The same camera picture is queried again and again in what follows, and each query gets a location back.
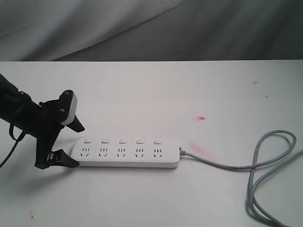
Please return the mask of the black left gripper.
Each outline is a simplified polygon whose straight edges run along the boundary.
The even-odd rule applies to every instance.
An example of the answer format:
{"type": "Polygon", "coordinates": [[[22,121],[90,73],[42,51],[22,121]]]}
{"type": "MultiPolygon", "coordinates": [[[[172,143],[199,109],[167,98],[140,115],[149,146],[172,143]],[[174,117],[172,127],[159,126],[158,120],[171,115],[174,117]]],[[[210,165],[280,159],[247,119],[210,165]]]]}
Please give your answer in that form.
{"type": "Polygon", "coordinates": [[[34,104],[34,137],[36,143],[35,167],[46,169],[50,166],[78,167],[79,162],[68,156],[63,149],[52,151],[53,145],[63,126],[75,132],[85,131],[75,114],[63,116],[63,126],[58,122],[58,100],[34,104]]]}

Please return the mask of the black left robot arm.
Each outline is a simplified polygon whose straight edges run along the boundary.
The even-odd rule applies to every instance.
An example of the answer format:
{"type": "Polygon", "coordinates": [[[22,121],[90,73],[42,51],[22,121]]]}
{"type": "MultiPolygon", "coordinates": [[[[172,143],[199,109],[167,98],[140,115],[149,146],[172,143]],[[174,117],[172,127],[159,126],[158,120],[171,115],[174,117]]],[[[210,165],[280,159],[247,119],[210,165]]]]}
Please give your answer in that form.
{"type": "Polygon", "coordinates": [[[9,135],[16,144],[26,135],[36,138],[35,167],[39,169],[79,166],[64,150],[52,151],[64,127],[75,132],[85,130],[76,116],[77,102],[75,93],[65,90],[58,99],[36,104],[30,95],[0,77],[0,117],[9,123],[9,135]]]}

